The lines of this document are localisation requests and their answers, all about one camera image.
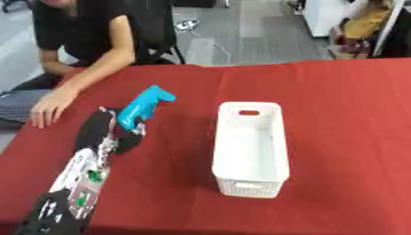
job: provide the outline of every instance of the person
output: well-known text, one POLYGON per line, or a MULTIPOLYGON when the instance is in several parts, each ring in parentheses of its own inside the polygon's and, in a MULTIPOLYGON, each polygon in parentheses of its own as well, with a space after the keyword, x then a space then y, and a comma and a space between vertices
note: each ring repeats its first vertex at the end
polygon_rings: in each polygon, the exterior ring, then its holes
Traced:
POLYGON ((78 94, 130 64, 144 61, 147 50, 129 0, 38 0, 33 22, 40 63, 46 74, 16 89, 52 88, 76 65, 88 66, 53 89, 32 108, 32 125, 43 129, 55 123, 78 94), (78 59, 59 61, 58 49, 78 59))

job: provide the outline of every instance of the wire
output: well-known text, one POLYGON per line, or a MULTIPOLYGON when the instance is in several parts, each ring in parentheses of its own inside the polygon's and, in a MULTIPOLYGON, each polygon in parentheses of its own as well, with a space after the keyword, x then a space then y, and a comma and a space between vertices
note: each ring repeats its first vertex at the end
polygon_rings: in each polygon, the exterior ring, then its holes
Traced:
MULTIPOLYGON (((179 16, 184 21, 198 20, 196 18, 186 18, 185 16, 183 16, 182 14, 179 14, 179 13, 174 13, 174 15, 179 16)), ((175 31, 177 32, 177 34, 185 33, 185 32, 191 32, 194 35, 196 35, 198 38, 203 37, 199 33, 197 33, 196 31, 194 31, 194 28, 188 28, 187 30, 175 30, 175 31)), ((227 66, 230 66, 231 65, 231 54, 228 51, 226 51, 226 49, 224 49, 224 47, 220 46, 217 43, 213 43, 213 46, 217 47, 218 49, 220 49, 221 51, 223 51, 227 55, 227 66)))

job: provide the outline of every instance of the black office chair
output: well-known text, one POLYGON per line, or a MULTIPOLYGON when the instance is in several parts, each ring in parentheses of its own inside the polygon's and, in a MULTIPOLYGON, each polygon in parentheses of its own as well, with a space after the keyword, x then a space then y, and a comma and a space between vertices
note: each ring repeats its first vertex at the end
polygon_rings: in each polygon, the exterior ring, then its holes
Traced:
POLYGON ((16 2, 24 2, 24 3, 26 3, 26 5, 28 6, 28 8, 31 9, 31 3, 30 3, 29 0, 2 0, 2 1, 3 1, 2 10, 3 10, 3 12, 5 12, 5 13, 9 13, 8 8, 9 8, 12 4, 14 4, 14 3, 16 3, 16 2))
POLYGON ((176 55, 180 64, 185 64, 184 56, 177 46, 171 0, 129 1, 136 7, 136 18, 140 25, 139 35, 147 46, 155 51, 150 55, 148 64, 164 61, 161 56, 165 53, 176 55))

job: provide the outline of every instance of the red table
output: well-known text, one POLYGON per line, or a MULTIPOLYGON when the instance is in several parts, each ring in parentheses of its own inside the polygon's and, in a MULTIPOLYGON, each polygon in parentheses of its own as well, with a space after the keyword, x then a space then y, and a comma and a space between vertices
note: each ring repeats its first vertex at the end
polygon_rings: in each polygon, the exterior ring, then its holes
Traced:
POLYGON ((114 156, 89 234, 411 234, 411 60, 129 68, 84 92, 47 129, 26 126, 0 157, 8 234, 72 156, 98 106, 151 84, 178 100, 114 156), (291 178, 275 199, 222 196, 211 174, 217 107, 283 107, 291 178))

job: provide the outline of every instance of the gray carpet floor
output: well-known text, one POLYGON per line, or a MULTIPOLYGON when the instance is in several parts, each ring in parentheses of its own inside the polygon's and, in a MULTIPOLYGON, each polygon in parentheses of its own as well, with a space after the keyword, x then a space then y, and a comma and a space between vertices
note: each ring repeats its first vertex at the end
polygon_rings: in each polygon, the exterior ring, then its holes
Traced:
MULTIPOLYGON (((31 13, 0 12, 0 90, 40 74, 31 13)), ((324 39, 313 39, 305 21, 281 0, 231 0, 211 9, 175 8, 174 20, 197 18, 194 32, 178 34, 187 62, 203 66, 331 60, 324 39)), ((73 59, 61 52, 61 59, 73 59)), ((0 132, 0 152, 15 137, 0 132)))

